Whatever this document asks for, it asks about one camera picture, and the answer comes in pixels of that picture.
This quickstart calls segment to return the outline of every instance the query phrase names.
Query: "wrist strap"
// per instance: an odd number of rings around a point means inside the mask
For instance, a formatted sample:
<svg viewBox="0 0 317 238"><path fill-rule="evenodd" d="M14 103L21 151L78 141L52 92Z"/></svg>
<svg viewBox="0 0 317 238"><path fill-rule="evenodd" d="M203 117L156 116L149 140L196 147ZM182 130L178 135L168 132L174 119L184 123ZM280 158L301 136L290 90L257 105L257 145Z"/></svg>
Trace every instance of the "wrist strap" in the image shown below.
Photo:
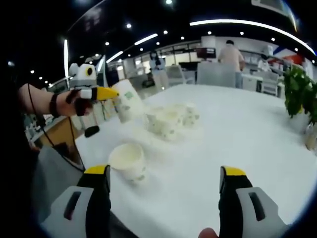
<svg viewBox="0 0 317 238"><path fill-rule="evenodd" d="M60 114L58 114L58 112L57 112L57 103L56 103L57 96L58 96L58 94L53 94L51 101L50 101L50 113L55 118L60 116Z"/></svg>

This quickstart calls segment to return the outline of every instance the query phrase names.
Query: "human hand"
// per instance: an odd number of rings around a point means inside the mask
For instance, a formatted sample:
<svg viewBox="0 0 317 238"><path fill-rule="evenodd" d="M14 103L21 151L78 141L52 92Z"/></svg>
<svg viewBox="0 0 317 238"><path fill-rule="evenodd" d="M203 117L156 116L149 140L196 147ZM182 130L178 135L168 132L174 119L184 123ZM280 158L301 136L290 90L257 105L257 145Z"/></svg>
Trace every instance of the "human hand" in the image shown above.
<svg viewBox="0 0 317 238"><path fill-rule="evenodd" d="M212 228L205 228L200 232L198 238L218 238L218 236Z"/></svg>
<svg viewBox="0 0 317 238"><path fill-rule="evenodd" d="M93 104L90 100L80 98L80 90L59 94L56 104L58 114L67 117L86 116L93 110Z"/></svg>

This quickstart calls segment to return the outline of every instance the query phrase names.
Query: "ceiling light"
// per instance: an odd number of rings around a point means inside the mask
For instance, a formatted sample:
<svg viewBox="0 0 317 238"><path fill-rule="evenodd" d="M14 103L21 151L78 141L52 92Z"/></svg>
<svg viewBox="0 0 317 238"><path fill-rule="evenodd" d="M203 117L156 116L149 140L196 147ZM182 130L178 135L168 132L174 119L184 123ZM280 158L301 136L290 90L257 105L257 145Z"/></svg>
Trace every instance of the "ceiling light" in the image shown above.
<svg viewBox="0 0 317 238"><path fill-rule="evenodd" d="M65 77L68 78L68 42L64 40L64 73Z"/></svg>
<svg viewBox="0 0 317 238"><path fill-rule="evenodd" d="M155 34L152 34L152 35L150 35L150 36L147 36L147 37L145 37L145 38L143 38L143 39L137 41L136 43L134 43L134 45L137 46L137 45L139 45L139 44L141 44L141 43L143 43L143 42L146 42L146 41L148 41L148 40L150 40L150 39L152 39L152 38L154 38L154 37L156 37L156 36L158 36L158 34L156 34L156 33L155 33Z"/></svg>
<svg viewBox="0 0 317 238"><path fill-rule="evenodd" d="M117 58L118 56L122 55L123 54L123 51L120 51L118 53L116 53L114 56L110 57L106 63L110 63L111 61L113 61L115 58Z"/></svg>
<svg viewBox="0 0 317 238"><path fill-rule="evenodd" d="M100 72L101 70L101 67L103 66L104 64L104 61L105 61L105 56L101 58L99 64L98 64L98 68L97 68L97 71Z"/></svg>
<svg viewBox="0 0 317 238"><path fill-rule="evenodd" d="M266 25L266 24L263 24L263 23L258 23L258 22L254 22L254 21L246 21L246 20L235 20L235 19L217 19L217 20L205 20L205 21L191 22L190 25L191 26L197 26L197 25L203 25L203 24L219 24L219 23L247 24L247 25L259 26L259 27L263 27L263 28L266 28L266 29L270 29L270 30L276 31L278 33L281 33L281 34L283 34L285 36L288 36L289 38L293 39L294 41L297 41L301 45L305 46L314 55L316 55L314 50L309 45L307 45L304 41L298 39L296 36L293 36L292 34L286 32L286 31L283 31L281 29L278 29L278 28L276 28L274 26L269 26L269 25Z"/></svg>

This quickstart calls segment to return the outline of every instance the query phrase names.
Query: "potted plant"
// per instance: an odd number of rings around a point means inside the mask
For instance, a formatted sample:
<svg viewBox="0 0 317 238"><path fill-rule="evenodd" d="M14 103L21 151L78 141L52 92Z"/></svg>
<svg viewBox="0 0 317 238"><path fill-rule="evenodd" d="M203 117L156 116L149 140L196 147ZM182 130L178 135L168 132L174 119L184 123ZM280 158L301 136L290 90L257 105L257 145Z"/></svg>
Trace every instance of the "potted plant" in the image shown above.
<svg viewBox="0 0 317 238"><path fill-rule="evenodd" d="M284 74L285 106L290 116L291 126L298 132L304 133L310 121L314 82L305 71L293 66Z"/></svg>

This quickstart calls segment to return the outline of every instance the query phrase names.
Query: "white tablecloth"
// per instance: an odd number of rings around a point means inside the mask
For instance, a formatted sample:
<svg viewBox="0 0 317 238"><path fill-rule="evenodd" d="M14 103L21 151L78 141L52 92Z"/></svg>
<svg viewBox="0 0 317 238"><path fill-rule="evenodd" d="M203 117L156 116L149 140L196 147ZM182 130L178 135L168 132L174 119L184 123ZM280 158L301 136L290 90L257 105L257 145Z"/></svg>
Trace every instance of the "white tablecloth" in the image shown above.
<svg viewBox="0 0 317 238"><path fill-rule="evenodd" d="M140 238L195 238L205 227L218 233L220 166L243 169L295 221L316 184L316 157L288 125L284 101L239 89L178 85L147 105L195 103L201 127L166 143L117 118L76 145L86 168L105 164L112 149L137 141L145 149L148 180L132 186L111 171L113 213Z"/></svg>

